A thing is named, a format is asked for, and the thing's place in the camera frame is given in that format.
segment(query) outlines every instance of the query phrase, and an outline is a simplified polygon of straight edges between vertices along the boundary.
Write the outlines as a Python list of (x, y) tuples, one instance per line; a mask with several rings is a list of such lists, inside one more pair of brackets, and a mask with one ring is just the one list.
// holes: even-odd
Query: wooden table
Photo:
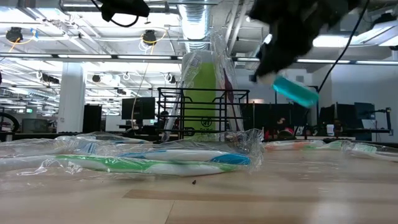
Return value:
[(398, 164), (332, 151), (264, 156), (251, 175), (0, 174), (1, 223), (398, 223)]

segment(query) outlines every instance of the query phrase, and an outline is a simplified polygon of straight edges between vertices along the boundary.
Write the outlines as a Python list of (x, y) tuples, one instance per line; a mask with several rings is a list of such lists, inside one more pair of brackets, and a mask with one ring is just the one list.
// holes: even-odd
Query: metal rack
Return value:
[[(244, 103), (249, 102), (249, 92), (250, 90), (224, 90), (224, 89), (207, 89), (207, 88), (170, 88), (170, 87), (160, 87), (157, 89), (159, 92), (159, 99), (157, 101), (157, 122), (158, 129), (157, 132), (170, 131), (172, 133), (178, 133), (178, 138), (183, 139), (185, 136), (193, 136), (196, 133), (209, 134), (209, 133), (220, 133), (223, 131), (228, 131), (228, 120), (229, 119), (246, 119), (242, 116), (228, 116), (228, 106), (240, 105), (241, 100), (245, 99)], [(215, 97), (211, 102), (203, 101), (193, 101), (191, 97), (184, 94), (185, 90), (189, 91), (215, 91), (216, 95), (221, 95)], [(228, 102), (228, 95), (233, 94), (234, 98), (238, 98), (238, 103)], [(168, 103), (177, 104), (177, 111), (180, 113), (178, 115), (161, 114), (161, 110), (171, 110), (171, 106), (167, 106)], [(203, 108), (203, 105), (216, 105), (215, 108)], [(185, 110), (210, 110), (214, 111), (214, 116), (188, 116), (185, 115)], [(172, 129), (164, 129), (161, 127), (162, 122), (168, 118), (179, 119), (178, 126)], [(218, 130), (194, 130), (185, 127), (186, 121), (194, 122), (218, 122)]]

